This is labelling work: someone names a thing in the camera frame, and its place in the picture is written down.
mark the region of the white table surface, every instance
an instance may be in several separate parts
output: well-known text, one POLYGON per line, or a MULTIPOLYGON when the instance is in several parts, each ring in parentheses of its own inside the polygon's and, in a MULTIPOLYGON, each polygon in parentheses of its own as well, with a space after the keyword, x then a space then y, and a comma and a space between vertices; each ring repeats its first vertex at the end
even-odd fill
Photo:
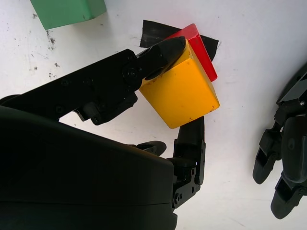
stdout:
MULTIPOLYGON (((205 116, 205 181, 196 196, 175 211, 177 229, 306 229, 307 197, 282 220, 271 213, 281 162, 262 185, 254 182, 252 170, 261 135, 273 124, 281 89, 307 61, 307 1, 106 0, 106 5, 106 14, 52 29, 48 37, 33 18, 30 0, 1 0, 0 98, 126 48, 142 51, 143 19, 179 28, 195 23, 201 34, 220 40, 213 85, 221 107, 205 116)), ((74 113, 61 122, 123 143, 162 140, 168 146, 163 156, 170 157, 178 130, 169 129, 137 95, 133 108, 107 124, 94 126, 74 113)))

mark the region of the green block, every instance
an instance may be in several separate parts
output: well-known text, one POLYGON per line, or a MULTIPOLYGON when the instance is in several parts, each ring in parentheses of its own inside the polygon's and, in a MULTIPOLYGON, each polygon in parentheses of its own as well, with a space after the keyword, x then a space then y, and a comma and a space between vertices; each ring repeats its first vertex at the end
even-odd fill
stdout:
POLYGON ((88 21, 106 12, 104 0, 31 0, 31 3, 46 30, 88 21))

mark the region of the wooden block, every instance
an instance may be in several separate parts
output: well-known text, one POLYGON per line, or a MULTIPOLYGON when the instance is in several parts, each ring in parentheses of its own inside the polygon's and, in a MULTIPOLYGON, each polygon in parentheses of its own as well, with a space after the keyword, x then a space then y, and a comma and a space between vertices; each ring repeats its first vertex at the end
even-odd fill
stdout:
POLYGON ((184 53, 172 68, 153 80, 143 81, 140 91, 170 128, 220 106, 212 83, 187 40, 184 53))
POLYGON ((106 12, 104 0, 30 0, 44 29, 84 22, 106 12))
POLYGON ((205 72, 207 73, 209 79, 211 81, 217 79, 217 74, 209 58, 205 45, 202 42, 200 33, 198 32, 196 25, 191 24, 183 28, 182 30, 178 31, 177 33, 169 36, 168 38, 180 37, 180 36, 184 36, 189 41, 192 49, 194 50, 198 60, 200 61, 205 72))

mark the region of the black tape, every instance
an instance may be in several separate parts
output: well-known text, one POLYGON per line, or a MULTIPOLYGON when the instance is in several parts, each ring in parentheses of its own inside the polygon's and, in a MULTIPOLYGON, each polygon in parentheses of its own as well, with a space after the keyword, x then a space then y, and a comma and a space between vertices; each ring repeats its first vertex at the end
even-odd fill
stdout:
MULTIPOLYGON (((168 38, 170 35, 173 35, 174 33, 178 32, 179 30, 181 29, 169 25, 164 25, 161 23, 143 20, 143 33, 142 33, 140 47, 149 48, 163 41, 164 39, 168 38)), ((215 57, 219 41, 202 35, 201 39, 212 61, 215 57)))

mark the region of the yellow block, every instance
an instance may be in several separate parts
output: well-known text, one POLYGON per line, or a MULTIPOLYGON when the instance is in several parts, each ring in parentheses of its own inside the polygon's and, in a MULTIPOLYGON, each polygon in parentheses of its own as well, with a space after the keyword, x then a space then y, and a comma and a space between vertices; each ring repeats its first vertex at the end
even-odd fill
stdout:
POLYGON ((220 106, 211 81, 187 40, 184 53, 173 67, 153 80, 143 81, 140 91, 170 128, 220 106))

